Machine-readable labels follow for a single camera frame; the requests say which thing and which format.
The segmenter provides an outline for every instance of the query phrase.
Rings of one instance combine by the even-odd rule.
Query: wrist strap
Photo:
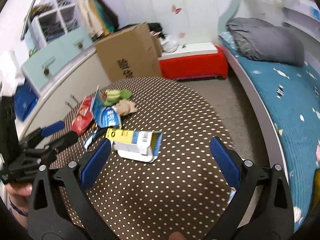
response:
[[[9,198],[9,200],[10,200],[10,205],[11,205],[11,207],[12,207],[19,215],[22,215],[22,216],[24,216],[24,217],[27,217],[27,216],[28,216],[27,213],[25,213],[25,212],[21,211],[19,208],[17,208],[17,207],[12,203],[12,201],[11,201],[10,198]]]

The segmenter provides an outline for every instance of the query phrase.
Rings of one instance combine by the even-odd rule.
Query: light blue drawer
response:
[[[69,60],[89,48],[93,42],[86,27],[79,27],[59,38]]]
[[[29,58],[22,66],[36,90],[41,88],[67,63],[66,52],[59,39],[50,42]]]

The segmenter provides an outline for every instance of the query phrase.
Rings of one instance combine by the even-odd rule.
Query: blue package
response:
[[[320,21],[320,12],[312,6],[311,6],[311,13],[318,21]]]
[[[103,105],[102,97],[99,93],[99,87],[92,100],[90,109],[93,119],[101,127],[112,127],[116,129],[121,129],[121,118],[117,114],[114,107],[105,107]]]
[[[14,98],[14,111],[16,116],[24,121],[38,102],[38,97],[27,81],[18,86]]]

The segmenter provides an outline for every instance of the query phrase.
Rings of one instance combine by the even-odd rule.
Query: black bag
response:
[[[103,13],[106,16],[106,21],[108,22],[108,24],[110,21],[111,25],[115,28],[115,32],[116,32],[119,28],[118,16],[102,0],[96,0],[96,1],[101,5],[103,9]]]
[[[119,31],[124,30],[124,29],[129,28],[129,27],[132,27],[132,26],[135,26],[135,25],[137,25],[137,23],[136,24],[129,24],[129,25],[121,28]],[[148,23],[148,25],[149,25],[149,29],[150,29],[151,32],[152,31],[154,31],[156,33],[160,32],[159,37],[165,39],[164,34],[162,33],[163,29],[162,29],[162,26],[161,26],[160,23]]]

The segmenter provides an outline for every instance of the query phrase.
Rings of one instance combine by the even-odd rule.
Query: finger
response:
[[[28,213],[29,203],[26,197],[19,195],[10,195],[10,200],[21,211]]]
[[[174,232],[169,236],[169,240],[186,240],[179,232]]]
[[[5,185],[10,195],[19,195],[27,197],[31,195],[32,185],[30,183],[9,183]]]

